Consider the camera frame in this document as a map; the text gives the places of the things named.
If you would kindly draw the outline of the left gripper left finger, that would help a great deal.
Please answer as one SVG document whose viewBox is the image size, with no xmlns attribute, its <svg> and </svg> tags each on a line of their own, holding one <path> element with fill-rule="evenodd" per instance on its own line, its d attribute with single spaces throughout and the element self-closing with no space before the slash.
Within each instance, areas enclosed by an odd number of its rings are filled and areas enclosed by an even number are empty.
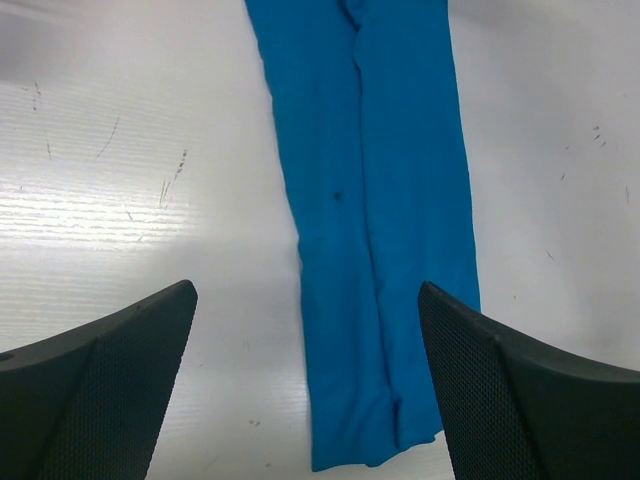
<svg viewBox="0 0 640 480">
<path fill-rule="evenodd" d="M 2 353 L 2 478 L 145 478 L 197 299 L 182 280 Z"/>
</svg>

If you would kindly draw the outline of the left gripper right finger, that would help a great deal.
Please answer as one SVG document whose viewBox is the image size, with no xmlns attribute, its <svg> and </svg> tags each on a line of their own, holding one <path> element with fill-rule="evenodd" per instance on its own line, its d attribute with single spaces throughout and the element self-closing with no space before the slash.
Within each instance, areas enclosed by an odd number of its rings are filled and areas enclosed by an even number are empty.
<svg viewBox="0 0 640 480">
<path fill-rule="evenodd" d="M 637 371 L 536 340 L 431 282 L 418 304 L 455 478 L 638 478 Z"/>
</svg>

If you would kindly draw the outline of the blue t shirt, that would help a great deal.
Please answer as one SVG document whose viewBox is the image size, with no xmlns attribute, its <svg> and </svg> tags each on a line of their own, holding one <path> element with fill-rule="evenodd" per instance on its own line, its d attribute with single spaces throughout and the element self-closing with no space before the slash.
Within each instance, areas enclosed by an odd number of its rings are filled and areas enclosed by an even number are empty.
<svg viewBox="0 0 640 480">
<path fill-rule="evenodd" d="M 298 233 L 311 468 L 442 428 L 417 297 L 480 304 L 448 5 L 250 1 Z"/>
</svg>

